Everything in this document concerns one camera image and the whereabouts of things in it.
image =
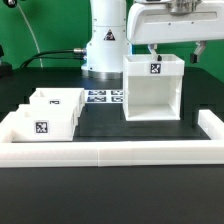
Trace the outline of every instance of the white open box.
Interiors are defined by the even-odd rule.
[[[179,120],[184,61],[175,55],[124,56],[124,101],[127,121]]]
[[[11,128],[14,142],[71,141],[78,124],[76,110],[72,106],[24,104],[10,112],[2,125]]]
[[[85,105],[85,91],[83,88],[37,88],[29,99],[31,105],[74,105],[79,117]]]

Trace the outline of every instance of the cable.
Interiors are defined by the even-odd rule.
[[[76,60],[84,60],[83,57],[73,56],[73,57],[47,57],[47,56],[34,56],[25,62],[20,66],[20,68],[26,68],[33,60],[35,59],[76,59]]]
[[[33,59],[36,58],[41,58],[41,56],[43,55],[48,55],[48,54],[64,54],[64,53],[73,53],[74,50],[53,50],[53,51],[44,51],[41,52],[39,54],[35,54],[33,57],[31,57],[30,59],[26,60],[25,62],[22,63],[22,65],[20,66],[20,68],[25,68],[27,67],[32,61]]]
[[[20,6],[19,3],[17,4],[17,6],[18,6],[18,8],[19,8],[19,11],[20,11],[20,13],[21,13],[21,15],[22,15],[22,17],[23,17],[23,19],[24,19],[26,25],[28,26],[28,28],[29,28],[29,30],[30,30],[30,33],[31,33],[31,35],[32,35],[32,37],[33,37],[34,43],[35,43],[36,48],[37,48],[37,52],[40,53],[40,48],[39,48],[39,45],[38,45],[36,36],[35,36],[35,34],[34,34],[34,32],[33,32],[33,29],[32,29],[32,27],[31,27],[31,25],[30,25],[30,23],[29,23],[29,21],[28,21],[26,15],[25,15],[25,13],[23,12],[23,9],[22,9],[22,7]],[[43,68],[43,63],[42,63],[42,60],[41,60],[41,59],[40,59],[40,66],[41,66],[41,68]]]

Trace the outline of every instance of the green wall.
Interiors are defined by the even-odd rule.
[[[91,38],[91,10],[89,0],[26,0],[20,1],[39,43],[40,51],[85,47]],[[133,0],[127,0],[130,6]],[[5,51],[4,61],[18,68],[23,61],[37,53],[33,38],[17,8],[9,9],[0,1],[0,44]],[[158,52],[176,54],[189,63],[195,43],[163,44]],[[136,46],[135,53],[148,53],[146,46]],[[196,67],[203,68],[224,81],[224,41],[210,41]],[[44,60],[47,66],[75,66],[80,61]],[[31,66],[40,66],[35,61]]]

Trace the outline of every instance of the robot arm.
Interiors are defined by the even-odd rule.
[[[198,47],[191,55],[191,61],[196,63],[207,40],[224,39],[223,0],[138,2],[128,18],[127,38],[132,44],[197,41]]]

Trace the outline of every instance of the tabletop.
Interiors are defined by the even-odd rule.
[[[27,68],[0,79],[0,120],[37,87],[122,89],[76,68]],[[224,120],[224,84],[187,68],[180,121],[126,122],[121,104],[88,104],[73,141],[208,139],[199,109]],[[0,169],[0,223],[224,223],[224,166]]]

